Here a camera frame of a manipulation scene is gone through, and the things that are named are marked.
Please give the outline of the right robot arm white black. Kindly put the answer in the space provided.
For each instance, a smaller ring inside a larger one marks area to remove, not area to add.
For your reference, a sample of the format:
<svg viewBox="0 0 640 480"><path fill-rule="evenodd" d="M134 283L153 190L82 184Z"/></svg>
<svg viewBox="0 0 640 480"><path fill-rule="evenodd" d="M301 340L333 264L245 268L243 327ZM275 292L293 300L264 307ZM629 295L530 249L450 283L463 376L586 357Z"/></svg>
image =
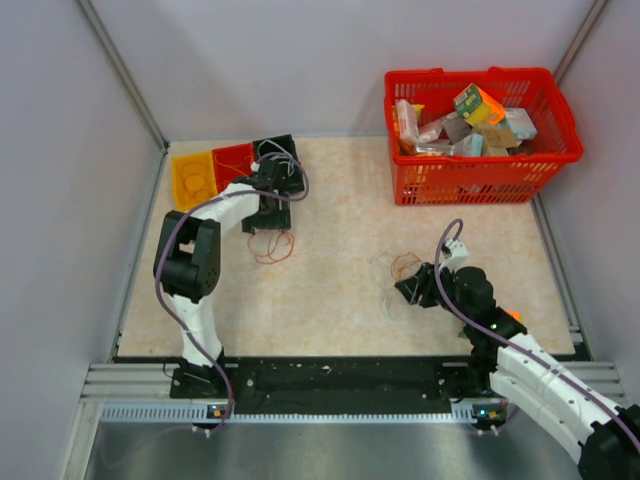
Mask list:
<svg viewBox="0 0 640 480"><path fill-rule="evenodd" d="M482 269L452 272L424 263L395 288L411 305L439 306L463 321L472 345L469 388L514 404L560 444L582 478L638 478L638 405L619 405L546 353L497 305Z"/></svg>

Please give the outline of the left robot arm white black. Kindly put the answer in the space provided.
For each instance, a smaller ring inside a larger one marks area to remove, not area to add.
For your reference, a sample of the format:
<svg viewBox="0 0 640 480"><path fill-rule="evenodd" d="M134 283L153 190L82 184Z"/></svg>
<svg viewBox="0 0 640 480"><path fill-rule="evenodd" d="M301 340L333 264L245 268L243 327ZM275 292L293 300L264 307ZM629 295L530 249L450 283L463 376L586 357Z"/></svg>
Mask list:
<svg viewBox="0 0 640 480"><path fill-rule="evenodd" d="M185 213L166 214L153 266L161 306L178 323L192 384L205 396L226 387L217 364L223 347L213 317L212 296L221 274L222 238L241 226L249 233L291 229L290 204L306 198L308 177L290 153L267 153L247 176Z"/></svg>

